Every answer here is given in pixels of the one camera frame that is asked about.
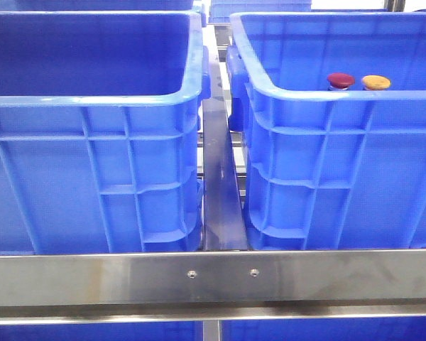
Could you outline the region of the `blue crate lower right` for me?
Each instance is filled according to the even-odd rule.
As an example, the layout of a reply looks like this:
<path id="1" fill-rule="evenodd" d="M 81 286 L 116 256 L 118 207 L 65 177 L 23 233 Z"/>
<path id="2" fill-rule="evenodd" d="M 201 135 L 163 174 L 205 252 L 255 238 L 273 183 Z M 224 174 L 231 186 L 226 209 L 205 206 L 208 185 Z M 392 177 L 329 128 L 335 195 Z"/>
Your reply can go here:
<path id="1" fill-rule="evenodd" d="M 426 340 L 426 317 L 230 320 L 224 340 Z"/>

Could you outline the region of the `yellow mushroom push button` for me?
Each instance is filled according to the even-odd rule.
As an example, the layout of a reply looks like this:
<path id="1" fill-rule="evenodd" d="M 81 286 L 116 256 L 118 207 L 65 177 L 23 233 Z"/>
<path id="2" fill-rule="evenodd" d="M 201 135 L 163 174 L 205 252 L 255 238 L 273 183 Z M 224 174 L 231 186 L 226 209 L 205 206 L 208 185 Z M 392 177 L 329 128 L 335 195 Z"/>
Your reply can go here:
<path id="1" fill-rule="evenodd" d="M 362 77 L 361 84 L 366 91 L 383 91 L 391 86 L 391 80 L 382 75 L 366 75 Z"/>

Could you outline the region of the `stainless steel front rail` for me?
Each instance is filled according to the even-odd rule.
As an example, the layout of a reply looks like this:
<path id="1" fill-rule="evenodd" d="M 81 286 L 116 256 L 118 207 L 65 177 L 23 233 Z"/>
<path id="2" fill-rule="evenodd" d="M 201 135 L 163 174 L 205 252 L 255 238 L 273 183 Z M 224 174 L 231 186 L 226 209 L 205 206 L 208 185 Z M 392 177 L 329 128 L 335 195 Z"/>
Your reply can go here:
<path id="1" fill-rule="evenodd" d="M 426 249 L 0 256 L 0 325 L 400 316 Z"/>

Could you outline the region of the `blue crate back left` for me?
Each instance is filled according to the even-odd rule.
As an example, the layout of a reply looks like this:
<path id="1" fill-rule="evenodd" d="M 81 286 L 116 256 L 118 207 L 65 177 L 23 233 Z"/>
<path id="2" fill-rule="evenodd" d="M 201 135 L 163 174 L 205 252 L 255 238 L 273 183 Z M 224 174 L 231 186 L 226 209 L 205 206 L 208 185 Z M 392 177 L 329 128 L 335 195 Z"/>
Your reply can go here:
<path id="1" fill-rule="evenodd" d="M 0 11 L 189 11 L 204 13 L 201 1 L 34 0 L 0 1 Z"/>

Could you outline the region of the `blue crate back centre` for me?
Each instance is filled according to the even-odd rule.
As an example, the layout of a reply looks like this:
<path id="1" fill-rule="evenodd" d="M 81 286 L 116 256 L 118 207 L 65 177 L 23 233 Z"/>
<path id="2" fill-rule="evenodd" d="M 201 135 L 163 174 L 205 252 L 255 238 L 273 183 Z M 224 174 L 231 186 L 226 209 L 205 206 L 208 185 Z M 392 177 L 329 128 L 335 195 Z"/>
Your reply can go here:
<path id="1" fill-rule="evenodd" d="M 307 0 L 218 0 L 211 1 L 210 23 L 228 23 L 229 17 L 238 12 L 310 11 L 312 1 Z"/>

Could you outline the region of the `left rail screw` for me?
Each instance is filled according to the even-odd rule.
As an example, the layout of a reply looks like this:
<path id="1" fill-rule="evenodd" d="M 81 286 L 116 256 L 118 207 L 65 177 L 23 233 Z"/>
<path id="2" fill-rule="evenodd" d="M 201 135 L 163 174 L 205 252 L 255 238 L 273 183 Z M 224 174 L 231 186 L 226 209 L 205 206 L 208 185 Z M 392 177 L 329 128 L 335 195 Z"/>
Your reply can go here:
<path id="1" fill-rule="evenodd" d="M 197 276 L 197 272 L 194 270 L 190 270 L 187 272 L 187 277 L 188 278 L 195 278 Z"/>

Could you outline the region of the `blue crate lower left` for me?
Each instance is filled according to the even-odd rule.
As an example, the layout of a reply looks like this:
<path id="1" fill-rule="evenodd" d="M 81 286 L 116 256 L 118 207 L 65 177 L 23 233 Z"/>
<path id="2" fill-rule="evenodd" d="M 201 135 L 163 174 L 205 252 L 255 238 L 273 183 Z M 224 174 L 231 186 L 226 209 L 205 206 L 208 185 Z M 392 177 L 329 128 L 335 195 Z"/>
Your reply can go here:
<path id="1" fill-rule="evenodd" d="M 201 340 L 198 322 L 0 325 L 0 340 Z"/>

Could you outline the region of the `large blue crate right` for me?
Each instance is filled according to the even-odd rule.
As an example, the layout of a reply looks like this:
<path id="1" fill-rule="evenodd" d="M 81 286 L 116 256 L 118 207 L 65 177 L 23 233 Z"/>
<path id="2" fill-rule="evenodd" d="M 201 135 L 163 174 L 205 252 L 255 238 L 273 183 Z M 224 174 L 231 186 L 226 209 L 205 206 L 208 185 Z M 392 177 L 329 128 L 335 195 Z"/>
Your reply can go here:
<path id="1" fill-rule="evenodd" d="M 426 12 L 231 15 L 260 250 L 426 248 Z M 327 76 L 355 77 L 329 91 Z M 391 80 L 366 91 L 366 75 Z"/>

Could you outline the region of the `red mushroom push button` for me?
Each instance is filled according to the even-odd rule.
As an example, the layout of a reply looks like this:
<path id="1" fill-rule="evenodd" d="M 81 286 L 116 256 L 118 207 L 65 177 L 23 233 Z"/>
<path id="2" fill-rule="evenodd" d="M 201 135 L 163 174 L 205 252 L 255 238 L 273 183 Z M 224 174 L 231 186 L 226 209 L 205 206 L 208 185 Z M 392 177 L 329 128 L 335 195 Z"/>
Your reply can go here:
<path id="1" fill-rule="evenodd" d="M 333 72 L 327 76 L 329 82 L 329 91 L 347 91 L 351 86 L 355 84 L 355 77 L 343 73 Z"/>

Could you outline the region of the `steel vertical post lower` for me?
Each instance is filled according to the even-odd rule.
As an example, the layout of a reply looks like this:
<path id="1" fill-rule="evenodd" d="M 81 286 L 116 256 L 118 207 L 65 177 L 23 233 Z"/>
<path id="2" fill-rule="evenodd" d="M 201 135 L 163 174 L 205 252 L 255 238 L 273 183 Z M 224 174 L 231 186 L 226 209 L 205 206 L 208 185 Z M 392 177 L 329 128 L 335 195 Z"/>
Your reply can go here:
<path id="1" fill-rule="evenodd" d="M 203 341 L 222 341 L 222 322 L 220 320 L 206 320 L 202 322 Z"/>

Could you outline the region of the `large blue crate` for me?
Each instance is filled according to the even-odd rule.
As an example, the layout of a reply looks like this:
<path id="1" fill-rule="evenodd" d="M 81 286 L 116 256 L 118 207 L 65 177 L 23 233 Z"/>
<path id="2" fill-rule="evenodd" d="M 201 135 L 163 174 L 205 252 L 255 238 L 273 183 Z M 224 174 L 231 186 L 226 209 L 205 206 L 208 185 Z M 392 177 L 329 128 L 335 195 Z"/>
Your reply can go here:
<path id="1" fill-rule="evenodd" d="M 192 11 L 0 11 L 0 256 L 194 251 Z"/>
<path id="2" fill-rule="evenodd" d="M 260 250 L 426 248 L 426 12 L 231 15 Z M 329 91 L 327 76 L 355 77 Z M 391 80 L 366 91 L 366 75 Z"/>

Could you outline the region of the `steel divider bar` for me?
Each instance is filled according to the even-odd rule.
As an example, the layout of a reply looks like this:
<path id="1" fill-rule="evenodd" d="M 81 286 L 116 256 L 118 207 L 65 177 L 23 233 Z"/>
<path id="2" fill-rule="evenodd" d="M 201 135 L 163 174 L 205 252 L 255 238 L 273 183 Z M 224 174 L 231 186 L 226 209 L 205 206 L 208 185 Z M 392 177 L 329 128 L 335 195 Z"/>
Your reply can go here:
<path id="1" fill-rule="evenodd" d="M 203 109 L 204 249 L 248 249 L 217 51 L 209 52 L 211 97 Z"/>

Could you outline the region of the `large blue crate left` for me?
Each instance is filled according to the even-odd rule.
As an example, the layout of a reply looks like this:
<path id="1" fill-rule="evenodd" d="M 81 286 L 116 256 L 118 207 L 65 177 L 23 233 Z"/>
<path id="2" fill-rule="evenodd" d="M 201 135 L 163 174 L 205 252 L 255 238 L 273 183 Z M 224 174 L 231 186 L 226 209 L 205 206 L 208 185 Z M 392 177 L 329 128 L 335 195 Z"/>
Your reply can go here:
<path id="1" fill-rule="evenodd" d="M 0 256 L 194 251 L 192 11 L 0 11 Z"/>

